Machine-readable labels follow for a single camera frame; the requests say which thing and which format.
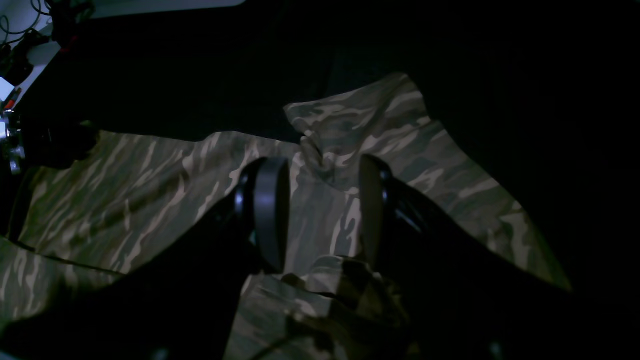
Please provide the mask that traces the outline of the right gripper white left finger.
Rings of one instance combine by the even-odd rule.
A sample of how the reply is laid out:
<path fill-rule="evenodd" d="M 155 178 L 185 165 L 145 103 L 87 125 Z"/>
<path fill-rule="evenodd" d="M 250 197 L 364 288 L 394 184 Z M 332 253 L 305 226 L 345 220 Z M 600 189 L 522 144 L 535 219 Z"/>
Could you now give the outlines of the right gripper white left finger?
<path fill-rule="evenodd" d="M 222 256 L 243 274 L 280 274 L 290 219 L 289 162 L 260 157 L 241 172 L 231 191 L 191 228 L 198 249 Z"/>

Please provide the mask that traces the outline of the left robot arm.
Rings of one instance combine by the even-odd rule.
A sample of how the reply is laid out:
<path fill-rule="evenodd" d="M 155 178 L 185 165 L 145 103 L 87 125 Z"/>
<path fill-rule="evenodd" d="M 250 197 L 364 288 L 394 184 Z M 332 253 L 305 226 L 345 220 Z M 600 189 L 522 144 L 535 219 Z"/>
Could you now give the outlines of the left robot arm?
<path fill-rule="evenodd" d="M 1 164 L 12 176 L 32 167 L 67 169 L 89 157 L 99 130 L 83 123 L 46 125 L 21 116 L 15 109 L 21 88 L 1 103 Z"/>

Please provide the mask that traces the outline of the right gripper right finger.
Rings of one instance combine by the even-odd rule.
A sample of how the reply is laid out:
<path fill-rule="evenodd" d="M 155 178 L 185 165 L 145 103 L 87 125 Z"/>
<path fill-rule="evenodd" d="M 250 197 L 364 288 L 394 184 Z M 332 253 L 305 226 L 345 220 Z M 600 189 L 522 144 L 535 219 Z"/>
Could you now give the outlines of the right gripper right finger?
<path fill-rule="evenodd" d="M 451 218 L 432 199 L 397 178 L 370 153 L 359 158 L 361 238 L 375 271 L 388 271 L 393 258 L 419 240 L 444 234 Z"/>

